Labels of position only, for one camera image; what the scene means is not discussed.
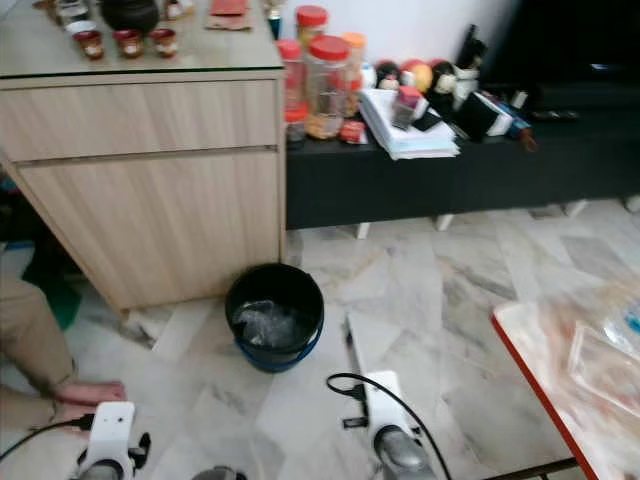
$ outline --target plastic jar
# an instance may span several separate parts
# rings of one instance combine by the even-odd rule
[[[287,148],[295,150],[304,145],[305,139],[305,120],[309,110],[303,103],[296,110],[287,110],[284,119],[287,122],[286,137]]]
[[[321,35],[309,44],[307,54],[307,133],[333,138],[344,120],[345,66],[349,44],[340,37]]]
[[[297,110],[302,105],[304,90],[304,65],[301,58],[300,43],[297,40],[278,40],[276,42],[285,68],[285,109]]]
[[[347,82],[347,98],[344,102],[344,116],[351,118],[360,110],[360,90],[362,89],[362,78]]]
[[[315,5],[301,5],[296,9],[296,20],[298,22],[298,41],[302,48],[307,51],[311,40],[318,35],[324,35],[327,21],[329,20],[329,12]]]
[[[357,80],[360,78],[360,68],[364,61],[364,47],[367,44],[367,37],[361,33],[348,32],[342,34],[342,38],[351,48],[347,60],[347,80]]]

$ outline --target white wall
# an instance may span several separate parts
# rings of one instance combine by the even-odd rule
[[[295,9],[319,5],[329,11],[331,35],[367,35],[366,58],[455,60],[469,24],[487,42],[513,0],[287,0],[282,12],[282,38],[295,37]]]

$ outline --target white shelf leg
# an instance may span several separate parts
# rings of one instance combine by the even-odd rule
[[[453,213],[447,213],[446,215],[438,215],[436,218],[436,230],[439,232],[444,232],[449,225],[451,225],[451,221],[453,220]]]
[[[369,227],[371,224],[369,222],[358,224],[358,232],[356,233],[356,238],[358,240],[364,240],[369,235]]]
[[[634,195],[633,197],[625,198],[624,206],[631,213],[640,212],[640,195]]]
[[[577,202],[570,202],[564,206],[564,213],[567,217],[575,217],[578,215],[589,203],[587,200],[578,200]]]

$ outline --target stack of papers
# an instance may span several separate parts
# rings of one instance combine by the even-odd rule
[[[393,90],[365,89],[360,92],[360,112],[378,143],[393,160],[401,158],[454,157],[460,153],[455,132],[444,122],[425,132],[415,127],[402,130],[391,125]]]

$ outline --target black trash bin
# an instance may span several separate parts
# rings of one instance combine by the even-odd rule
[[[247,324],[238,321],[243,309],[260,302],[295,312],[296,334],[277,347],[256,344],[246,338]],[[282,372],[294,367],[318,343],[324,324],[324,301],[311,275],[271,263],[251,268],[236,280],[225,299],[225,314],[236,345],[260,370]]]

